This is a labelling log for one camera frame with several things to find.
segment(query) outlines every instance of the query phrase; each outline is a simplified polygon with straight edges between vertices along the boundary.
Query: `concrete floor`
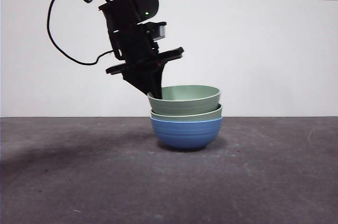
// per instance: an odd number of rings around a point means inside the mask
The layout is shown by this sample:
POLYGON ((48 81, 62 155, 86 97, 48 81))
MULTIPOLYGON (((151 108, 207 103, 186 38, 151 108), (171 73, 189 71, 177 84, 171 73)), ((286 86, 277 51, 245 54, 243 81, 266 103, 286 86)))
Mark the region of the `concrete floor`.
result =
POLYGON ((225 118, 207 148, 149 118, 1 119, 1 223, 338 223, 338 118, 225 118))

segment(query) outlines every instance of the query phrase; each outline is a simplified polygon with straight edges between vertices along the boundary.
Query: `white wall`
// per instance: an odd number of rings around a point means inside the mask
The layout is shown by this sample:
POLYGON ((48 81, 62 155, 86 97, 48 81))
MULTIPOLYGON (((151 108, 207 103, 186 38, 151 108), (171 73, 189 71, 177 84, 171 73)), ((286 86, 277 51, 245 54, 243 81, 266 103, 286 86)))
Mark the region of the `white wall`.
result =
MULTIPOLYGON (((2 0, 1 116, 147 116, 146 96, 105 69, 79 66, 50 43, 50 0, 2 0)), ((109 50, 96 0, 57 0, 52 32, 69 54, 109 50)), ((338 115, 338 1, 160 0, 161 50, 183 46, 164 85, 219 87, 225 116, 338 115)))

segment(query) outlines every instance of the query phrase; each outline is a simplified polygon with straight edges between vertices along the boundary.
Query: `bowl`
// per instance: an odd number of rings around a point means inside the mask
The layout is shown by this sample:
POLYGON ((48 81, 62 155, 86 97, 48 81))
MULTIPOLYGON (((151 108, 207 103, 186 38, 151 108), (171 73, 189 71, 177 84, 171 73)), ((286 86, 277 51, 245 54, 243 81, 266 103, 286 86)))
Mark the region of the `bowl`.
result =
POLYGON ((163 99, 148 93, 154 113, 169 116, 187 116, 208 113, 218 108, 220 90, 209 86, 172 86, 162 88, 163 99))
POLYGON ((222 117, 222 109, 223 106, 221 104, 218 105, 218 109, 202 113, 196 115, 187 115, 187 116, 170 116, 170 115, 160 115, 153 111, 151 111, 152 118, 157 120, 164 120, 164 121, 173 121, 173 122, 198 122, 198 121, 208 121, 208 120, 215 120, 222 117))
POLYGON ((151 118, 158 139, 178 149, 203 148, 216 139, 222 119, 199 122, 172 122, 151 118))

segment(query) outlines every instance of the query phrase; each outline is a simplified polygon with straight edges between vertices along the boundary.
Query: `blue bowl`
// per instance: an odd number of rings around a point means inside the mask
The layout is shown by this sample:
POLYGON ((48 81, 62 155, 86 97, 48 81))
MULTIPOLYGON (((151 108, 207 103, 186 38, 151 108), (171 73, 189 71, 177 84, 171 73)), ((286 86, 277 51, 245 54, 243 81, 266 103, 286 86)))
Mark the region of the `blue bowl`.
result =
POLYGON ((153 129, 165 145, 194 149, 207 146, 216 139, 222 126, 222 119, 200 122, 172 122, 151 118, 153 129))

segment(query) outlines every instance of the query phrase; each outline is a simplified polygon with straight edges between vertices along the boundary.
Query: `light green bowl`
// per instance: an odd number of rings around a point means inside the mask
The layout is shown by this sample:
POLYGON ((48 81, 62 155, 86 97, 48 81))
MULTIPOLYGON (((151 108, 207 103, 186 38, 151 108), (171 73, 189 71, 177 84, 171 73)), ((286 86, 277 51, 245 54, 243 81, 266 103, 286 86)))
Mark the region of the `light green bowl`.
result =
POLYGON ((218 105, 218 109, 197 115, 188 115, 188 116, 168 116, 168 115, 159 115, 151 111, 152 118, 162 121, 171 121, 171 122, 198 122, 198 121, 210 121, 216 120, 222 117, 222 105, 218 105))
POLYGON ((172 86, 162 88, 163 99, 148 94, 154 113, 169 116, 187 116, 208 113, 218 109, 221 92, 209 86, 172 86))

